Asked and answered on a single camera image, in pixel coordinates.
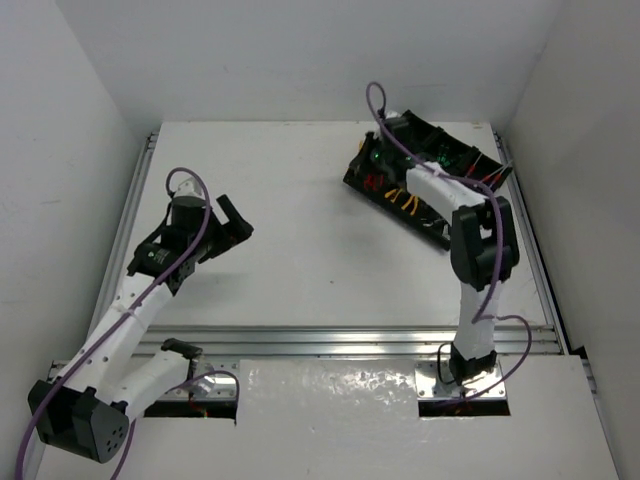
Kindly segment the red black folding saw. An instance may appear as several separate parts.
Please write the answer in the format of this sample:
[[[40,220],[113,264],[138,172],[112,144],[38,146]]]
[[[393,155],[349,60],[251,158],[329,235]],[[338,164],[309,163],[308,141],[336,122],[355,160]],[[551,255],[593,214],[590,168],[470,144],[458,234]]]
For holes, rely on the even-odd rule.
[[[366,191],[379,192],[385,183],[385,178],[382,174],[370,173],[364,180],[363,186]]]

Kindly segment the yellow needle-nose pliers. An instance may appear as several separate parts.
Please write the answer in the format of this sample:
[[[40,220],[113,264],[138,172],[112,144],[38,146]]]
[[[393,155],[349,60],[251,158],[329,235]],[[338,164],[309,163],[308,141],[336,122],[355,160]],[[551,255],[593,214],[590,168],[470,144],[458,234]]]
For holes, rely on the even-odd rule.
[[[393,188],[384,194],[384,198],[401,211],[415,216],[420,208],[420,200],[401,187]]]

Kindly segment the large silver open-end wrench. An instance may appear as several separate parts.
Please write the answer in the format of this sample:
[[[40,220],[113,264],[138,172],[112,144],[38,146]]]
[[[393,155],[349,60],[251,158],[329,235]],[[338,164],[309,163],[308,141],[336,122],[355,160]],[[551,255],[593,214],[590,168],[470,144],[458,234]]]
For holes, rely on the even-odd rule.
[[[425,228],[431,228],[436,230],[443,230],[447,222],[440,215],[429,216],[423,221]]]

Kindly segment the blue red screwdriver large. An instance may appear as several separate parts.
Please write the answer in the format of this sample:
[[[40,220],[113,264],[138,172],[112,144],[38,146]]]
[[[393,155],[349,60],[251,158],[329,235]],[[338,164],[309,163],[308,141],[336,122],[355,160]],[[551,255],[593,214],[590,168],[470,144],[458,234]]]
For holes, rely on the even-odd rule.
[[[496,170],[487,183],[487,186],[493,191],[497,191],[501,185],[504,183],[505,179],[509,176],[512,171],[512,163],[507,162],[502,165],[498,170]]]

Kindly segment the black green precision screwdriver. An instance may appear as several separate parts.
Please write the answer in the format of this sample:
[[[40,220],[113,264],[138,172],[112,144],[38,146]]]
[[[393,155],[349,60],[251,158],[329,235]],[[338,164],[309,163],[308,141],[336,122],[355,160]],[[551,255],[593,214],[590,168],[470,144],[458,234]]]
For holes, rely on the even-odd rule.
[[[442,144],[437,154],[437,161],[443,169],[447,169],[453,162],[453,156],[448,145]]]

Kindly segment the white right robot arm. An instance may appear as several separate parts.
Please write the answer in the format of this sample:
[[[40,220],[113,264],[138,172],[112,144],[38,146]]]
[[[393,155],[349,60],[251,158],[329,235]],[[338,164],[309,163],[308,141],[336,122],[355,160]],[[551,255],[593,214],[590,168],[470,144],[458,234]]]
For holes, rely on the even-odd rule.
[[[482,182],[446,172],[411,152],[376,119],[379,138],[405,157],[408,193],[432,207],[449,225],[450,262],[461,284],[460,314],[450,347],[449,370],[460,385],[494,368],[494,325],[500,291],[520,260],[511,204]]]

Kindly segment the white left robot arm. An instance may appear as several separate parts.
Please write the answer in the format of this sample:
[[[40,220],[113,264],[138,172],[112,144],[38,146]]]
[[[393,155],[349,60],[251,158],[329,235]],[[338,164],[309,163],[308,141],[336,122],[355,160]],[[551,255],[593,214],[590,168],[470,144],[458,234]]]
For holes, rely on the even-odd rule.
[[[253,227],[222,195],[220,222],[204,199],[174,196],[158,227],[134,251],[119,292],[74,358],[28,395],[40,440],[104,464],[125,443],[133,421],[194,376],[201,348],[169,338],[151,360],[125,368],[149,326],[197,265],[248,240]]]

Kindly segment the black compartment tray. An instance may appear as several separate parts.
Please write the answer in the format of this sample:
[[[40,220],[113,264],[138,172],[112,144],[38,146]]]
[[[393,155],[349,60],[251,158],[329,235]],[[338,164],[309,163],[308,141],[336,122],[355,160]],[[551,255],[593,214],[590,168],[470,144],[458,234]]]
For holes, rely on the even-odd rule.
[[[404,117],[418,117],[409,110],[402,115]],[[469,146],[451,136],[443,128],[424,122],[425,139],[422,141],[422,152],[425,154],[425,161],[409,169],[406,172],[405,180],[388,180],[369,161],[369,154],[374,146],[374,134],[377,132],[373,131],[368,132],[364,138],[365,146],[361,161],[359,162],[356,159],[357,155],[351,160],[343,177],[343,182],[408,226],[421,238],[448,251],[450,249],[449,222],[452,219],[452,213],[461,206],[477,206],[484,202],[484,194],[480,189],[459,181],[453,181],[451,178],[453,176],[465,177],[469,166],[481,151],[477,147]],[[447,169],[441,167],[437,161],[437,154],[442,144],[449,146],[453,157],[461,157],[461,162],[458,165]],[[467,179],[480,182],[482,177],[501,166],[502,164],[483,154],[473,175]],[[379,192],[366,191],[364,189],[364,180],[370,173],[382,174],[385,178],[384,187]],[[384,194],[387,191],[398,187],[419,198],[420,208],[415,216],[410,216],[401,211],[384,198]],[[434,215],[440,215],[446,220],[447,224],[443,230],[425,228],[423,226],[423,221]]]

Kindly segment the white front cover board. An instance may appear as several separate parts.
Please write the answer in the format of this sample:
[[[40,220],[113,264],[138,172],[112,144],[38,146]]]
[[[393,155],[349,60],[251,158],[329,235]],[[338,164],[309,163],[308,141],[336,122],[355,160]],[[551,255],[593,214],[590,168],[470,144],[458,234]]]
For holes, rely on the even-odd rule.
[[[47,448],[42,479],[613,479],[582,363],[535,356],[509,414],[423,418],[413,364],[245,361],[235,420],[145,418],[124,465]]]

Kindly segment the aluminium rail frame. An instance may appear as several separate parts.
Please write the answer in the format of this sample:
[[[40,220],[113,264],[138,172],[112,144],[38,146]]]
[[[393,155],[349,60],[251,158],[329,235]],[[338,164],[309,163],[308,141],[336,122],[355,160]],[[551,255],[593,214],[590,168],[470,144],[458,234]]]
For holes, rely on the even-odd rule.
[[[212,367],[235,372],[219,391],[231,395],[237,384],[240,397],[245,361],[406,360],[415,370],[444,349],[460,296],[448,258],[342,181],[366,130],[360,122],[159,128],[133,183],[97,309],[111,301],[116,277],[158,223],[173,167],[190,168],[214,194],[229,195],[255,232],[185,283],[150,328],[135,363],[168,337],[191,341]],[[513,204],[522,252],[500,302],[502,365],[510,379],[535,356],[575,357],[583,367],[560,331],[517,182],[509,180],[502,194]]]

